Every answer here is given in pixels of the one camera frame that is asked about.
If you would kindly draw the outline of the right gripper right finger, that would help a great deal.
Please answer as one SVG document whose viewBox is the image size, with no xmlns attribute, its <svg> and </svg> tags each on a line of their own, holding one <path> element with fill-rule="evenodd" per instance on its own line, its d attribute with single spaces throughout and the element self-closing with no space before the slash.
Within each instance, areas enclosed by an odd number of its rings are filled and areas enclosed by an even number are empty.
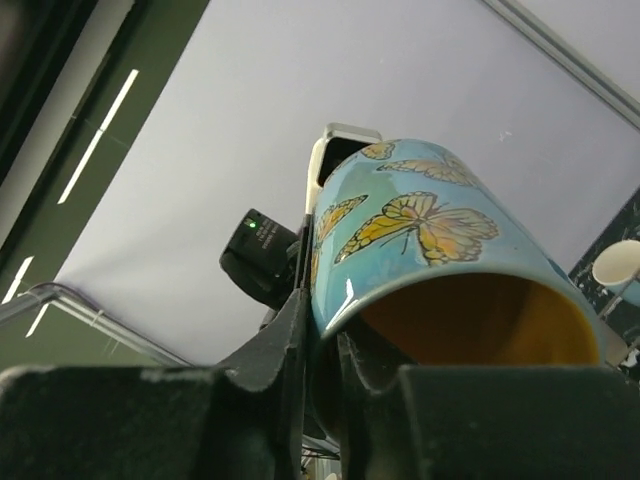
<svg viewBox="0 0 640 480">
<path fill-rule="evenodd" d="M 608 367 L 429 367 L 337 339 L 347 479 L 635 479 L 639 387 Z"/>
</svg>

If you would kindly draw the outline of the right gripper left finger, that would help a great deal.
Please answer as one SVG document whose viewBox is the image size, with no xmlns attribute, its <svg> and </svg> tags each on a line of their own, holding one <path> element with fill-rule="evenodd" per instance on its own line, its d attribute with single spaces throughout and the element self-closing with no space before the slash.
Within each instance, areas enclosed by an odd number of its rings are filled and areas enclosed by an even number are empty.
<svg viewBox="0 0 640 480">
<path fill-rule="evenodd" d="M 311 232 L 278 314 L 216 365 L 4 371 L 2 477 L 298 478 Z"/>
</svg>

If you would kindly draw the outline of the blue butterfly mug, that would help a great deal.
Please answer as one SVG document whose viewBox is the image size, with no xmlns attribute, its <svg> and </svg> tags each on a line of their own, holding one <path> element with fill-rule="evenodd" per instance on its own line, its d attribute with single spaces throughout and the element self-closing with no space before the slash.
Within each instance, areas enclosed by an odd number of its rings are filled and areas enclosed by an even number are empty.
<svg viewBox="0 0 640 480">
<path fill-rule="evenodd" d="M 334 137 L 313 147 L 317 344 L 365 326 L 426 365 L 619 364 L 626 343 L 451 151 Z"/>
</svg>

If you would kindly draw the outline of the light blue mug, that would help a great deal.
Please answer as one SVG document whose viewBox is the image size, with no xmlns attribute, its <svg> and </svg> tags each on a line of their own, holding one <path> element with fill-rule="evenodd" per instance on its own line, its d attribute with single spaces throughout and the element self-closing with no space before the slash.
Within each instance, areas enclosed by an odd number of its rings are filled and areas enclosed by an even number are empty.
<svg viewBox="0 0 640 480">
<path fill-rule="evenodd" d="M 639 270 L 639 241 L 621 240 L 606 247 L 592 264 L 594 279 L 603 286 L 618 286 Z"/>
</svg>

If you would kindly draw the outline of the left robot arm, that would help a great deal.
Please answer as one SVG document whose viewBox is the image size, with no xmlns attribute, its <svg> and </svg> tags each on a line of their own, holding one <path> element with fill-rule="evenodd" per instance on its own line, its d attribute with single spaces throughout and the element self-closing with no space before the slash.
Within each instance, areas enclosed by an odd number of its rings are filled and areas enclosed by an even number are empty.
<svg viewBox="0 0 640 480">
<path fill-rule="evenodd" d="M 256 209 L 244 215 L 219 264 L 253 300 L 279 310 L 293 290 L 299 235 Z"/>
</svg>

